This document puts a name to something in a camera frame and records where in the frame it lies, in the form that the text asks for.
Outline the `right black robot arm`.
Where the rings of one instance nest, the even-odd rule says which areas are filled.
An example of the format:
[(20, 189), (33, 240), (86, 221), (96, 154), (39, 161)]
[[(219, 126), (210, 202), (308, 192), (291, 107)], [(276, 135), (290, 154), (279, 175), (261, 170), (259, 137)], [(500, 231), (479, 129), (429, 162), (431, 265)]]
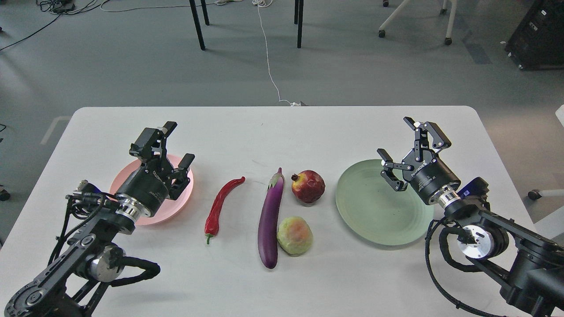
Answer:
[(562, 310), (563, 248), (492, 212), (488, 183), (482, 178), (461, 188), (459, 178), (439, 157), (452, 143), (437, 124), (411, 117), (404, 121), (414, 132), (413, 148), (401, 162), (378, 149), (380, 174), (393, 190), (411, 187), (423, 203), (443, 209), (443, 218), (432, 220), (425, 235), (425, 262), (439, 293), (458, 309), (489, 316), (450, 295), (437, 281), (430, 263), (430, 243), (437, 229), (441, 229), (438, 243), (444, 261), (461, 272), (485, 273), (500, 285), (507, 304), (532, 317), (549, 317), (554, 309)]

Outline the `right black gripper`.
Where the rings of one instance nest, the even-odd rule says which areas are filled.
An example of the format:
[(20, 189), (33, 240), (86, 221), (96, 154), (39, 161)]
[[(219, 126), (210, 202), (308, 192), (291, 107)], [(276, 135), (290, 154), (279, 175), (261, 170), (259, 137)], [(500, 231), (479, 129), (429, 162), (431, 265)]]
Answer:
[[(434, 122), (416, 122), (411, 117), (404, 117), (404, 121), (415, 133), (413, 149), (403, 158), (403, 164), (398, 164), (393, 162), (386, 150), (378, 148), (383, 167), (380, 175), (394, 191), (405, 191), (409, 183), (423, 203), (435, 204), (433, 196), (444, 185), (458, 189), (461, 184), (438, 154), (449, 148), (452, 142)], [(403, 171), (404, 181), (396, 177), (394, 170)]]

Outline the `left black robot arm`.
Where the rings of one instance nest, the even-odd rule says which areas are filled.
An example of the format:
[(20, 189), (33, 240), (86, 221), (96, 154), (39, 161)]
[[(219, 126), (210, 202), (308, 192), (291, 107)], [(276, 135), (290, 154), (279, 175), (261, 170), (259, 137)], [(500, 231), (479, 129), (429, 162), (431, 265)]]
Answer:
[(82, 181), (67, 195), (62, 234), (48, 266), (10, 298), (7, 317), (90, 317), (109, 287), (120, 287), (159, 275), (157, 263), (127, 256), (113, 242), (130, 235), (141, 217), (152, 218), (165, 200), (177, 200), (189, 186), (187, 153), (177, 167), (167, 158), (167, 139), (177, 127), (167, 121), (145, 128), (129, 154), (139, 160), (115, 193)]

